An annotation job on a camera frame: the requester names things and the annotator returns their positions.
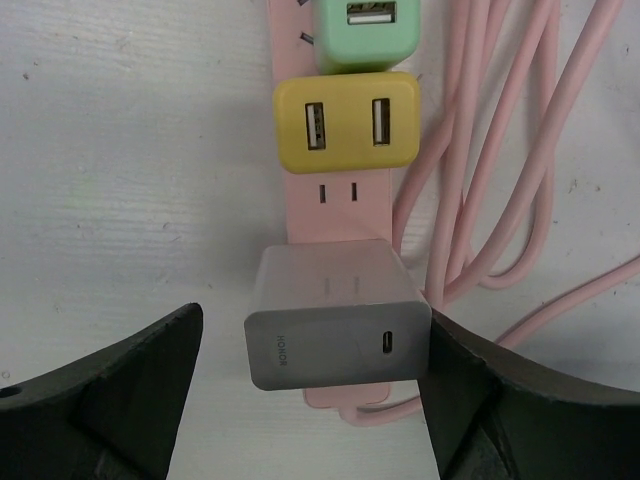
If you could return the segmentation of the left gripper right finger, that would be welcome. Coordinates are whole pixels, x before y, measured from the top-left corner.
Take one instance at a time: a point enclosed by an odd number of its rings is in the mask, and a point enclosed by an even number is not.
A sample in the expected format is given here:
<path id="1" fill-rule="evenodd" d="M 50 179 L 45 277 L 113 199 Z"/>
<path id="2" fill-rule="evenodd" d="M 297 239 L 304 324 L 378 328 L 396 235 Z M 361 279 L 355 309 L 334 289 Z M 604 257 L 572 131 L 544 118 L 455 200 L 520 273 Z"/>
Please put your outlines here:
<path id="1" fill-rule="evenodd" d="M 560 373 L 434 312 L 418 381 L 442 479 L 636 479 L 639 395 Z"/>

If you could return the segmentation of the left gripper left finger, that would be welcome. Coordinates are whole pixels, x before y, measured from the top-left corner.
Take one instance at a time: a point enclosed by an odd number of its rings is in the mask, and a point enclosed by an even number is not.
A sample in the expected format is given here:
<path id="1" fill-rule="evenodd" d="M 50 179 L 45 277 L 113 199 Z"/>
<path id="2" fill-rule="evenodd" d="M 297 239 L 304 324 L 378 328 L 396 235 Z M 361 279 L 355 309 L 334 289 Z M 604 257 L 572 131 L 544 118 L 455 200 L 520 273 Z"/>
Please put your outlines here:
<path id="1" fill-rule="evenodd" d="M 93 354 L 1 390 L 4 479 L 164 479 L 203 335 L 182 306 Z"/>

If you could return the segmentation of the white Honor charger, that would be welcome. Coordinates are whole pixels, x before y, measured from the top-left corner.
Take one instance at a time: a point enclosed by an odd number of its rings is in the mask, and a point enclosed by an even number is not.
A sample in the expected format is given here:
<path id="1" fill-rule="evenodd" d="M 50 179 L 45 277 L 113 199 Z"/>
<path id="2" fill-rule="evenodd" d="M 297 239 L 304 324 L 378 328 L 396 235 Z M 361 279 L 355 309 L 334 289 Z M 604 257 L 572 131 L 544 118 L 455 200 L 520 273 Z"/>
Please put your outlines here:
<path id="1" fill-rule="evenodd" d="M 264 391 L 416 380 L 432 310 L 380 239 L 267 248 L 244 322 Z"/>

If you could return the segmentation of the pink power strip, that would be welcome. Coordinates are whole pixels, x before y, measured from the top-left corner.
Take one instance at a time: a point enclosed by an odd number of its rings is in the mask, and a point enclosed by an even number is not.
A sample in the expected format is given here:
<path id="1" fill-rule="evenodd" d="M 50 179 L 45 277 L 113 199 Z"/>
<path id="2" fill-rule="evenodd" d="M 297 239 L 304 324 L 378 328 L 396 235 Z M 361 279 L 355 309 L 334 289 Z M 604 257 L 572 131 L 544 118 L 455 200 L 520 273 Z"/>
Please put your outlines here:
<path id="1" fill-rule="evenodd" d="M 324 75 L 315 63 L 313 2 L 272 1 L 268 5 L 275 89 L 285 80 Z M 292 174 L 283 168 L 287 228 L 284 245 L 380 239 L 394 250 L 394 169 Z M 370 426 L 413 413 L 419 407 L 416 400 L 387 405 L 391 383 L 302 390 L 308 405 L 334 408 L 347 422 Z"/>

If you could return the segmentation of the yellow USB charger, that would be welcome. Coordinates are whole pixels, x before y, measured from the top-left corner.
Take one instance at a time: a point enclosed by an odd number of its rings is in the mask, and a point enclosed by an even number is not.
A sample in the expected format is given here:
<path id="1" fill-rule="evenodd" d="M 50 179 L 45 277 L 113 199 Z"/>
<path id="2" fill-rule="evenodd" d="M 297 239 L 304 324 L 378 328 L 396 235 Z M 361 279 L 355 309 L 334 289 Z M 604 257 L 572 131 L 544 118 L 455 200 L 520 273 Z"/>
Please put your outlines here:
<path id="1" fill-rule="evenodd" d="M 404 167 L 418 155 L 420 107 L 406 72 L 285 80 L 273 93 L 280 163 L 292 174 Z"/>

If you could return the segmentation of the green USB charger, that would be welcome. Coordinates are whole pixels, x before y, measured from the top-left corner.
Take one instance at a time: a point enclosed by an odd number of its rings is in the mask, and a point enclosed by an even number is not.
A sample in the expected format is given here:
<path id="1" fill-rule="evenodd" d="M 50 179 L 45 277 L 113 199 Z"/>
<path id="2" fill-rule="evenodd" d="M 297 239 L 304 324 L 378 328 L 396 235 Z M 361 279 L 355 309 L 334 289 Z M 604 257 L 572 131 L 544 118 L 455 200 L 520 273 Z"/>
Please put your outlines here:
<path id="1" fill-rule="evenodd" d="M 421 3 L 314 1 L 315 63 L 321 74 L 380 72 L 411 56 L 421 34 Z"/>

